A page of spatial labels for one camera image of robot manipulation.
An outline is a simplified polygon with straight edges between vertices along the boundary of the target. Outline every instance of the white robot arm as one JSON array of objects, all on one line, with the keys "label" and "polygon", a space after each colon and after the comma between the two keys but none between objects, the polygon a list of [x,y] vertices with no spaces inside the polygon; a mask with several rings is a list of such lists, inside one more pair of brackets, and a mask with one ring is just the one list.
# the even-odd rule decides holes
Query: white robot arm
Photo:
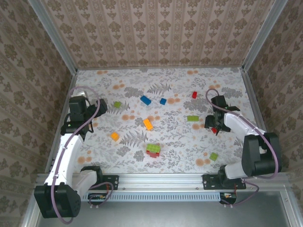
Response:
[{"label": "white robot arm", "polygon": [[268,145],[256,132],[256,129],[273,148],[278,160],[278,171],[281,171],[281,148],[276,134],[272,132],[267,133],[257,126],[252,128],[252,126],[248,125],[247,122],[239,117],[239,115],[241,115],[240,109],[227,105],[224,96],[215,96],[211,99],[211,102],[217,107],[227,109],[236,114],[227,113],[226,111],[213,107],[214,114],[206,117],[205,128],[215,128],[216,135],[219,131],[230,132],[232,130],[240,139],[244,140],[241,161],[220,167],[218,175],[220,176],[222,185],[224,185],[224,183],[228,184],[228,182],[232,182],[234,179],[274,173],[276,163],[272,153]]},{"label": "white robot arm", "polygon": [[[61,141],[54,165],[44,185],[35,188],[34,196],[44,218],[57,217],[54,204],[61,217],[76,217],[80,211],[81,198],[84,193],[94,184],[102,183],[102,171],[99,166],[84,167],[77,181],[72,182],[77,154],[83,145],[86,133],[93,132],[91,122],[89,123],[91,129],[89,125],[85,125],[81,130],[78,129],[89,121],[97,110],[95,105],[87,106],[86,102],[88,99],[84,96],[70,98],[70,113],[67,114],[61,127]],[[107,111],[105,101],[100,99],[99,102],[100,108],[95,118]]]}]

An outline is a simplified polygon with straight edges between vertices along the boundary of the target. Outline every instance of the aluminum frame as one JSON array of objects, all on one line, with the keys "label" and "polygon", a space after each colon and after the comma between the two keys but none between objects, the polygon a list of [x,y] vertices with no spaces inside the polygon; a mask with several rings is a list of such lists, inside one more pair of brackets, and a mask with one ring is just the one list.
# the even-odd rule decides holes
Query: aluminum frame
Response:
[{"label": "aluminum frame", "polygon": [[[142,192],[232,192],[233,190],[204,190],[202,175],[197,174],[117,174],[119,175],[119,193],[142,193]],[[39,174],[36,180],[37,185],[44,183],[48,174]],[[73,174],[73,181],[77,180],[80,174]],[[303,226],[302,216],[294,193],[291,190],[291,184],[288,181],[286,173],[279,173],[272,180],[264,180],[253,177],[248,180],[260,187],[260,192],[280,192],[284,209],[286,211],[288,221],[291,227]],[[241,192],[253,192],[254,187],[247,187]],[[89,192],[98,193],[105,192],[102,190],[91,190]],[[22,227],[35,227],[40,215],[40,210],[32,195]]]},{"label": "aluminum frame", "polygon": [[279,16],[281,15],[281,12],[284,9],[287,2],[288,0],[276,0],[273,3],[273,6],[271,7],[266,19],[264,20],[264,23],[242,64],[244,71],[248,71],[249,68],[251,67],[252,63],[254,62],[262,45],[266,41],[271,29],[273,28]]},{"label": "aluminum frame", "polygon": [[29,4],[32,6],[33,10],[37,14],[39,20],[41,21],[44,29],[50,36],[53,44],[61,55],[65,65],[74,76],[77,73],[77,64],[70,55],[68,49],[66,48],[64,41],[61,39],[56,27],[54,26],[51,18],[47,14],[47,10],[43,7],[40,0],[28,0]]},{"label": "aluminum frame", "polygon": [[260,129],[263,129],[264,131],[266,131],[266,126],[264,124],[262,114],[261,114],[261,111],[260,111],[260,108],[259,108],[259,105],[257,102],[257,98],[255,96],[254,89],[252,87],[248,72],[241,70],[241,75],[243,78],[244,86],[247,91],[248,99],[250,101],[250,106],[251,106],[252,112],[253,112],[255,120],[256,120],[256,125]]}]

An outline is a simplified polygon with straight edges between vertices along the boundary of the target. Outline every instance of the patterned wallpaper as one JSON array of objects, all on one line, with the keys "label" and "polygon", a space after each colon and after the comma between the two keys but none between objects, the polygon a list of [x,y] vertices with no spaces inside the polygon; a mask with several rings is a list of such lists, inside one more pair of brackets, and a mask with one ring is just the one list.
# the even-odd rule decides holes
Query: patterned wallpaper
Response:
[{"label": "patterned wallpaper", "polygon": [[290,0],[249,70],[267,126],[303,208],[303,1]]},{"label": "patterned wallpaper", "polygon": [[71,75],[26,0],[0,1],[0,226],[22,221]]},{"label": "patterned wallpaper", "polygon": [[78,68],[241,65],[274,0],[42,0]]}]

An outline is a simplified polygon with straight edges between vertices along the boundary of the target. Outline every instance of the orange lego brick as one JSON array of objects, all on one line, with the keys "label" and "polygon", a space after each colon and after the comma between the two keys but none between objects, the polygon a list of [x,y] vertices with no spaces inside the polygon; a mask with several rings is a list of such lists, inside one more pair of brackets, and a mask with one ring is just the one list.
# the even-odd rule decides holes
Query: orange lego brick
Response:
[{"label": "orange lego brick", "polygon": [[119,135],[116,132],[113,132],[110,137],[117,142],[117,140],[119,139]]},{"label": "orange lego brick", "polygon": [[151,130],[153,128],[150,120],[145,119],[145,120],[143,120],[143,123],[144,123],[145,127],[147,128],[147,130]]}]

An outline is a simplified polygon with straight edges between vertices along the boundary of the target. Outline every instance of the floral fabric surface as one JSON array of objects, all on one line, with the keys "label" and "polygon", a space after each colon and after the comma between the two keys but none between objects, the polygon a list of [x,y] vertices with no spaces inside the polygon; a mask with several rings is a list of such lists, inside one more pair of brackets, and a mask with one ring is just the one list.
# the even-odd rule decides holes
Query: floral fabric surface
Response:
[{"label": "floral fabric surface", "polygon": [[[216,136],[204,128],[206,116],[213,113],[205,99],[211,87],[254,121],[238,68],[84,70],[78,71],[76,85],[93,88],[108,106],[93,121],[94,133],[85,138],[76,172],[89,165],[101,166],[107,174],[217,172],[221,165],[240,161],[242,138],[222,131]],[[151,99],[149,106],[140,100],[143,95]],[[165,105],[161,98],[167,99]],[[115,101],[121,102],[120,108],[114,107]],[[199,116],[199,122],[187,122],[189,115]],[[143,124],[146,118],[151,131]],[[120,137],[117,142],[110,137],[113,132]],[[146,154],[148,143],[160,145],[158,158]],[[209,159],[212,152],[219,155],[216,161]]]}]

